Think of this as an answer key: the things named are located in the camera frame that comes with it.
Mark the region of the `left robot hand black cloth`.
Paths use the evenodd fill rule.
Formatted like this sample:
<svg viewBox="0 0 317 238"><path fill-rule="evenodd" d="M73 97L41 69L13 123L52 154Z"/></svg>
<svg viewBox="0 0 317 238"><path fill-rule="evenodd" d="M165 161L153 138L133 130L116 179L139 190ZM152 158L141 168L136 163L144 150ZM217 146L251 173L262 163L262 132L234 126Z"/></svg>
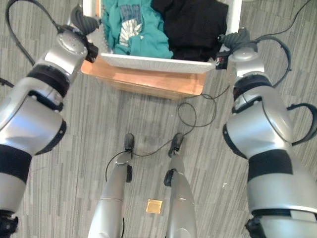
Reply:
<svg viewBox="0 0 317 238"><path fill-rule="evenodd" d="M85 16L83 8L78 4L76 5L70 15L71 23L78 28L83 35L89 35L99 28L100 22L93 17Z"/></svg>

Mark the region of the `right robot hand black cloth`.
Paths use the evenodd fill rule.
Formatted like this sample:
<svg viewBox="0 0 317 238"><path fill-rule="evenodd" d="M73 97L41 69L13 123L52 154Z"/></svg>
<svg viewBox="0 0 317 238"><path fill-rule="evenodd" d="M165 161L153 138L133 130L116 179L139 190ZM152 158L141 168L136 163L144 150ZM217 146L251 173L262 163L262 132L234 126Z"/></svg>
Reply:
<svg viewBox="0 0 317 238"><path fill-rule="evenodd" d="M247 43L250 41L250 33L246 28L240 28L238 32L230 33L227 35L219 35L217 40L225 45L227 48L231 49L242 43Z"/></svg>

